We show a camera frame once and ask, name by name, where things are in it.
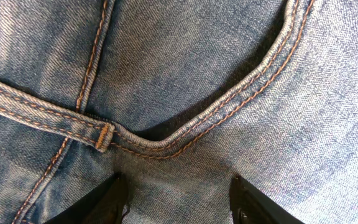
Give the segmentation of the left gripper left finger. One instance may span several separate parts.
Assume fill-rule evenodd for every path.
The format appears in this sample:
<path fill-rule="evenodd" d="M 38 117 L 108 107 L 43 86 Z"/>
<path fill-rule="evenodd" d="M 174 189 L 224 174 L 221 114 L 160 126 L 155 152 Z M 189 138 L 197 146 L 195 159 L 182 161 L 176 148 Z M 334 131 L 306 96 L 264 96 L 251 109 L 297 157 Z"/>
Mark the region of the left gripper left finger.
<path fill-rule="evenodd" d="M 117 173 L 46 224 L 121 224 L 128 213 L 128 181 Z"/>

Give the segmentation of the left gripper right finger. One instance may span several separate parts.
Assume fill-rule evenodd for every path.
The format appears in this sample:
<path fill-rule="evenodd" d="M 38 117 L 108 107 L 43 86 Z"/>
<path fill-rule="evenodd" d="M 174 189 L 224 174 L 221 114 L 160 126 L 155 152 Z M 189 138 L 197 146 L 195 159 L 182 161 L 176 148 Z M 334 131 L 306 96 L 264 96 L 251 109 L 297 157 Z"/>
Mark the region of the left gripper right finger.
<path fill-rule="evenodd" d="M 231 180 L 229 203 L 233 224 L 303 224 L 239 174 Z"/>

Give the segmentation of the light blue denim jeans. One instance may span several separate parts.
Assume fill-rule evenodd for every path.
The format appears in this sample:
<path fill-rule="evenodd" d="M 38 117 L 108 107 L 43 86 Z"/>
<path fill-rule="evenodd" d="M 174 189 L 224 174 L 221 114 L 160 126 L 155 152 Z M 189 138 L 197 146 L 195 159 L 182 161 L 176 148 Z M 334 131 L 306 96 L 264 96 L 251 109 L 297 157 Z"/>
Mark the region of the light blue denim jeans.
<path fill-rule="evenodd" d="M 123 223 L 358 223 L 358 1 L 0 1 L 0 223 L 118 174 Z"/>

